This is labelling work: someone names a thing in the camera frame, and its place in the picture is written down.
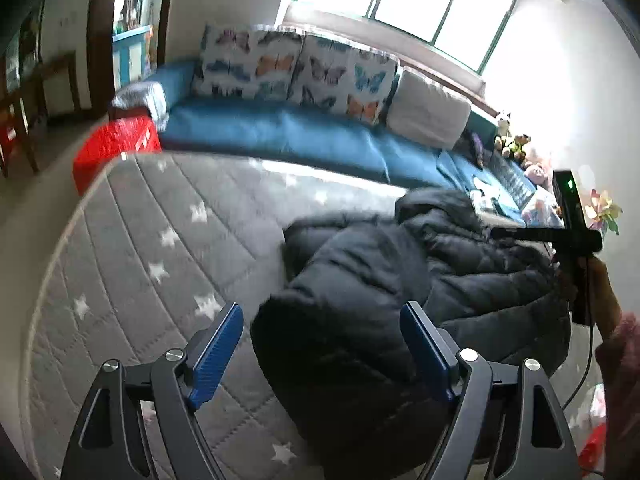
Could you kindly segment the person right hand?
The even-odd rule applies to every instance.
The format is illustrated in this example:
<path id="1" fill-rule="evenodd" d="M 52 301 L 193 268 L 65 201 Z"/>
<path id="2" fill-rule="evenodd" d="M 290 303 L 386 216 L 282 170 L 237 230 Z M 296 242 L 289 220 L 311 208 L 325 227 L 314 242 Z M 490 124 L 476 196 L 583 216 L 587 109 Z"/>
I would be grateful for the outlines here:
<path id="1" fill-rule="evenodd" d="M 591 311 L 602 340 L 607 340 L 620 324 L 623 311 L 608 277 L 608 268 L 597 257 L 579 259 L 578 266 L 585 274 L 589 285 L 589 301 L 586 307 Z"/>

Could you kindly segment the pink sleeved right forearm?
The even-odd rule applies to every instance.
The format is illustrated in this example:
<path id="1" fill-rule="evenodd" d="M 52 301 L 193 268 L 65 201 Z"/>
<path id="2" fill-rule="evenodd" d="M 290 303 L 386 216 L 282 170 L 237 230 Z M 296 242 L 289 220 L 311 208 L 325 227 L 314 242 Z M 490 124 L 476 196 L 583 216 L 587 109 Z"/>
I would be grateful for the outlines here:
<path id="1" fill-rule="evenodd" d="M 605 393 L 605 479 L 639 478 L 639 321 L 625 313 L 596 350 Z"/>

